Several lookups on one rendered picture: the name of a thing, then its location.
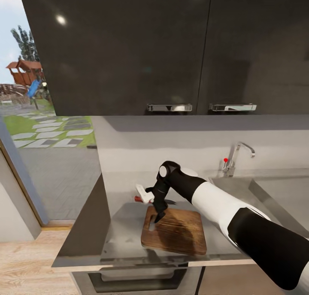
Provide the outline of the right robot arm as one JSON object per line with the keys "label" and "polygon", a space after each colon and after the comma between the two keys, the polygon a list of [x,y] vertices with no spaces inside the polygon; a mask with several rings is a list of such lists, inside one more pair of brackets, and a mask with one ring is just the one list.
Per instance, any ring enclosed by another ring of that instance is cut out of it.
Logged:
{"label": "right robot arm", "polygon": [[251,258],[286,295],[309,295],[309,239],[270,220],[198,174],[172,161],[160,166],[153,187],[136,189],[144,204],[152,202],[165,216],[170,187],[186,198],[225,238]]}

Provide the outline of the parer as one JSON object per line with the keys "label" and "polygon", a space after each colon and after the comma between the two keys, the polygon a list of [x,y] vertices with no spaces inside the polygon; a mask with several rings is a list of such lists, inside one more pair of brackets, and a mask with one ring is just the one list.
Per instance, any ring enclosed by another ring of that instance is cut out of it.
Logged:
{"label": "parer", "polygon": [[[135,196],[135,200],[139,200],[139,201],[142,201],[142,198],[139,196]],[[174,201],[172,201],[172,200],[167,200],[167,199],[164,199],[164,201],[166,202],[166,203],[175,203]]]}

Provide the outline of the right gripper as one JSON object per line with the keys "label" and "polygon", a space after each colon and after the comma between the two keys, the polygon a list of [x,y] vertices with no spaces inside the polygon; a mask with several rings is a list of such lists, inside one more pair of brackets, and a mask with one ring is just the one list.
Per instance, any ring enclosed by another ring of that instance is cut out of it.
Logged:
{"label": "right gripper", "polygon": [[152,192],[152,194],[154,195],[154,199],[153,199],[153,203],[152,204],[153,204],[153,206],[155,207],[155,210],[158,213],[158,215],[155,218],[154,222],[158,222],[163,216],[165,216],[164,210],[166,210],[167,207],[168,207],[168,205],[164,201],[164,198],[167,195],[167,193],[160,192],[158,190],[158,188],[156,188],[156,185],[154,185],[153,187],[146,188],[145,191],[147,193],[148,192]]}

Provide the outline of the cutting board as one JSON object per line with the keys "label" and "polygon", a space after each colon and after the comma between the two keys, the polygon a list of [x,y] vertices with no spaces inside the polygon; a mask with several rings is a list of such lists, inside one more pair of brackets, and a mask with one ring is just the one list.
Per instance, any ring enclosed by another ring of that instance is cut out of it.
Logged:
{"label": "cutting board", "polygon": [[167,208],[154,231],[149,230],[150,220],[157,217],[154,206],[146,212],[141,243],[147,246],[205,255],[206,240],[201,215],[197,211]]}

